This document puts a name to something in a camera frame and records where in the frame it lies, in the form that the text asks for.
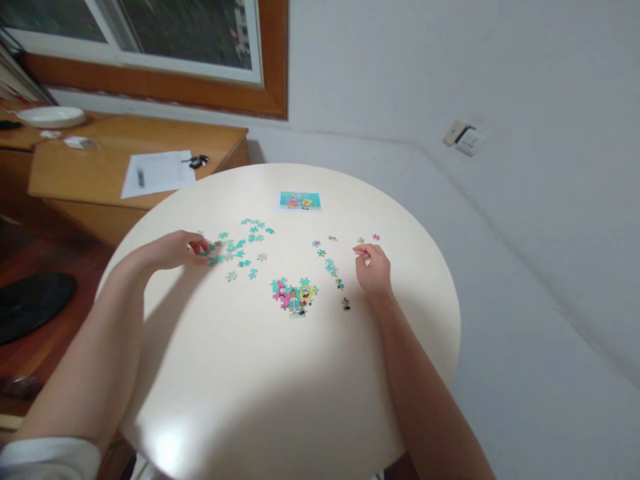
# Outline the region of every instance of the person's left arm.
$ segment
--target person's left arm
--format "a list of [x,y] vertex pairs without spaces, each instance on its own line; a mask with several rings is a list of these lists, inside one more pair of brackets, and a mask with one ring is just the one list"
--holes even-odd
[[176,231],[134,250],[113,268],[14,441],[74,437],[104,455],[135,383],[147,282],[159,269],[207,265],[201,249],[209,251],[202,235]]

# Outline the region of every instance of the white sleeve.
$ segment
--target white sleeve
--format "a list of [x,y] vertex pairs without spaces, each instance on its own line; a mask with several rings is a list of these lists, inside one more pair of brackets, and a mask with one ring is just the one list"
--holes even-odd
[[52,437],[19,440],[0,454],[3,480],[93,480],[100,451],[86,440]]

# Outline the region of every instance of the pink puzzle piece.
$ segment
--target pink puzzle piece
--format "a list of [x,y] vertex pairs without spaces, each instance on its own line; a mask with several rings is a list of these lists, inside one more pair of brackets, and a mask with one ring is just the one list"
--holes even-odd
[[273,296],[274,300],[280,300],[281,307],[284,309],[289,308],[291,302],[291,292],[287,292],[287,288],[284,283],[278,280],[278,293]]

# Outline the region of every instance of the electrical outlet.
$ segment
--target electrical outlet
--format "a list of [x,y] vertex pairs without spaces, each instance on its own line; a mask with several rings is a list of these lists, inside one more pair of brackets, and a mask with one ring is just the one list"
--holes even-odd
[[478,132],[478,130],[469,129],[460,138],[460,140],[458,140],[455,147],[462,153],[472,157],[482,149],[485,141],[485,136]]

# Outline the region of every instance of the table top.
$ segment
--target table top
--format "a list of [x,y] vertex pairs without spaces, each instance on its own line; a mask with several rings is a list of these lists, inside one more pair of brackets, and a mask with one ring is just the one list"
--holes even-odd
[[[276,212],[280,191],[319,192],[322,213]],[[102,282],[128,252],[176,229],[247,242],[242,258],[151,278],[138,380],[122,424],[132,445],[176,479],[362,479],[400,457],[381,343],[351,248],[359,237],[384,248],[394,292],[449,385],[459,305],[447,264],[418,221],[348,175],[252,165],[212,175],[153,208],[120,244]],[[317,288],[304,317],[274,298],[283,277]]]
[[[0,148],[12,149],[12,150],[25,150],[32,151],[39,143],[46,142],[47,139],[40,135],[44,129],[32,127],[24,120],[20,120],[13,113],[9,111],[22,111],[32,108],[42,107],[42,105],[29,105],[26,103],[12,103],[1,102],[0,103],[0,120],[16,121],[23,124],[22,127],[15,130],[2,130],[0,131]],[[90,125],[98,120],[110,117],[106,113],[85,112],[87,114],[87,122],[85,125]],[[78,128],[72,127],[68,129],[60,129],[61,132],[68,135]]]
[[150,209],[172,192],[121,199],[131,155],[190,150],[210,163],[195,171],[200,180],[216,171],[248,130],[204,123],[118,115],[73,132],[96,142],[88,150],[62,141],[36,147],[29,194],[34,197]]

